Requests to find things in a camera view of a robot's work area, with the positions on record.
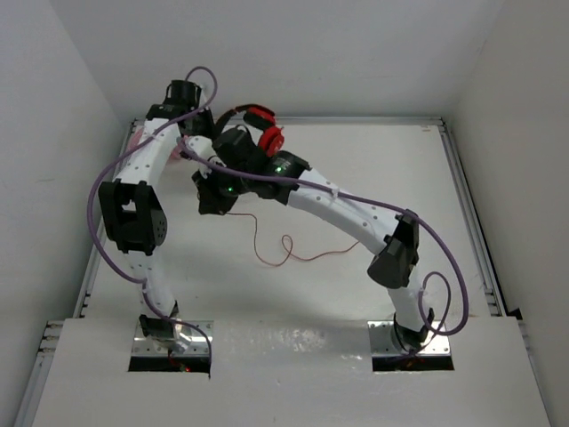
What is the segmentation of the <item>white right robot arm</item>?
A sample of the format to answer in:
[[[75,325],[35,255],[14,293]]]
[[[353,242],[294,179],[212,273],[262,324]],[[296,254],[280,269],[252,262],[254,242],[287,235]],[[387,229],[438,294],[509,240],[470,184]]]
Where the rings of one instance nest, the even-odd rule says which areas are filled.
[[[309,162],[235,126],[216,140],[191,137],[185,146],[200,169],[192,177],[201,214],[228,213],[238,197],[262,199],[313,214],[345,232],[373,256],[368,277],[387,289],[395,308],[394,336],[399,347],[418,352],[428,335],[434,312],[420,309],[413,269],[419,260],[419,223],[411,212],[381,213],[374,205],[340,197]]]

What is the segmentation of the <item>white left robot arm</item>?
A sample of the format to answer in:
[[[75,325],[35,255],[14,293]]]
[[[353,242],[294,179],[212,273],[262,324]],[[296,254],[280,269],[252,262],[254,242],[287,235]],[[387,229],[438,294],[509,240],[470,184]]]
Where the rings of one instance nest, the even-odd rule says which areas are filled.
[[[164,100],[149,109],[139,142],[124,153],[121,170],[98,187],[107,238],[128,262],[125,276],[139,287],[142,333],[172,355],[182,354],[206,334],[179,318],[178,303],[166,283],[160,247],[168,222],[156,187],[177,148],[204,160],[215,158],[209,100],[202,86],[171,81]]]

